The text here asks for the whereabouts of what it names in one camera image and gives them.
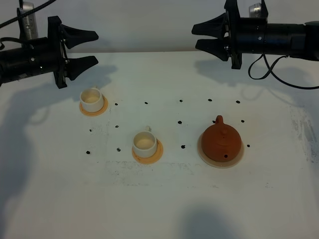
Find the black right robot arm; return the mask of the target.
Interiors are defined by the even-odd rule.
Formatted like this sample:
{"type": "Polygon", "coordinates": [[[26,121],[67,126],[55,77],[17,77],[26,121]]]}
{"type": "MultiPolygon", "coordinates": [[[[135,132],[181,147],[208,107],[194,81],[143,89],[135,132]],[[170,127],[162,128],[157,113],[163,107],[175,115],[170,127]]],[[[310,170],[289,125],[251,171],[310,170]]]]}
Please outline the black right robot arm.
{"type": "Polygon", "coordinates": [[[242,54],[271,54],[310,61],[319,59],[319,23],[268,23],[264,1],[249,7],[249,17],[241,17],[237,1],[225,3],[225,13],[193,26],[193,35],[208,36],[195,48],[222,61],[230,59],[232,69],[240,69],[242,54]]]}

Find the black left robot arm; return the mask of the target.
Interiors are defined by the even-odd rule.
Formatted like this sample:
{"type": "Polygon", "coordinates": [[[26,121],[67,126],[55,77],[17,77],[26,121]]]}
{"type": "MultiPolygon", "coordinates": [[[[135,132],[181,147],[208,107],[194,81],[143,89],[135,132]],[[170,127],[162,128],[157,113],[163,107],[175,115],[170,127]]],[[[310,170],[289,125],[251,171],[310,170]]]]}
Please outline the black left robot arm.
{"type": "Polygon", "coordinates": [[[33,40],[1,38],[0,82],[4,84],[53,73],[57,87],[65,88],[66,78],[73,81],[84,71],[98,64],[94,56],[68,58],[66,50],[98,38],[94,31],[63,25],[58,16],[48,18],[47,37],[33,40]]]}

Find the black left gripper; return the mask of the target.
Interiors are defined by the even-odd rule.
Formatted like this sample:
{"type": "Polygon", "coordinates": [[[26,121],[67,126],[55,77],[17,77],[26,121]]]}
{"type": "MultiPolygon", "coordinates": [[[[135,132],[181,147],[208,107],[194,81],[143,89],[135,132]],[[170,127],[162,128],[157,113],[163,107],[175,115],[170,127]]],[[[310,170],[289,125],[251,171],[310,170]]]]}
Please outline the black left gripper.
{"type": "Polygon", "coordinates": [[[63,25],[57,16],[49,17],[47,37],[28,40],[23,33],[19,36],[20,40],[23,40],[17,67],[21,76],[31,77],[52,72],[57,87],[62,89],[67,87],[64,66],[66,77],[73,81],[84,71],[98,64],[95,56],[86,56],[68,59],[68,63],[65,65],[60,30],[64,44],[68,49],[99,39],[95,31],[72,28],[63,25]]]}

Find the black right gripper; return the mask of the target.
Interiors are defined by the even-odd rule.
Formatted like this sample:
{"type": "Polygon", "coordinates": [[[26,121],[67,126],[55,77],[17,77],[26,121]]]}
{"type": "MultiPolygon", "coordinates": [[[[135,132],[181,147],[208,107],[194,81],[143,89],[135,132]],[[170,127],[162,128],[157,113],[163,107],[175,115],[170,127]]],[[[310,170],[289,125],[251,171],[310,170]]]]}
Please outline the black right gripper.
{"type": "Polygon", "coordinates": [[[224,8],[226,13],[212,20],[195,24],[191,33],[223,38],[228,32],[228,36],[225,37],[226,45],[219,39],[200,39],[195,48],[212,54],[222,61],[228,61],[231,57],[232,69],[240,69],[242,54],[254,53],[262,47],[267,18],[241,17],[235,0],[226,1],[224,8]]]}

